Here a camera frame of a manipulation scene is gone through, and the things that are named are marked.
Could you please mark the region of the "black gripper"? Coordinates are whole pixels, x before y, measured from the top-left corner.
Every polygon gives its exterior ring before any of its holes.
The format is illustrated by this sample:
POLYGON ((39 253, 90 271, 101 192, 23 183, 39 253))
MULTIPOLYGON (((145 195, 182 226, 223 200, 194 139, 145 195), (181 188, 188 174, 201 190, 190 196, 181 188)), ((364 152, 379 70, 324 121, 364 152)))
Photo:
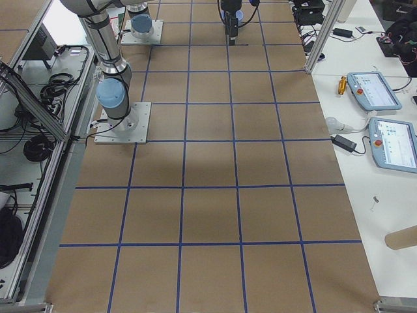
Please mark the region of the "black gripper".
POLYGON ((220 17, 225 21, 225 34, 228 45, 234 46, 238 36, 238 18, 237 12, 242 8, 241 0, 220 0, 218 9, 220 17))

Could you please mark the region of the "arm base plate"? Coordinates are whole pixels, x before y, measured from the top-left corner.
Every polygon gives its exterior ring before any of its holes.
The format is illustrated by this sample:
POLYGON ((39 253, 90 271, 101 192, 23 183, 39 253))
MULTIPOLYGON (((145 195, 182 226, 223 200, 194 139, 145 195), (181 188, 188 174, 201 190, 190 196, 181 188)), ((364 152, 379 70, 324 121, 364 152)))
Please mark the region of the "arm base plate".
POLYGON ((145 144, 150 116, 150 102, 133 102, 130 114, 115 128, 111 129, 118 121, 112 119, 98 125, 98 135, 94 137, 94 142, 97 144, 145 144))
POLYGON ((153 20, 151 30, 147 33, 139 33, 133 27, 131 20, 125 25, 121 37, 122 45, 160 45, 162 38, 163 20, 153 20))

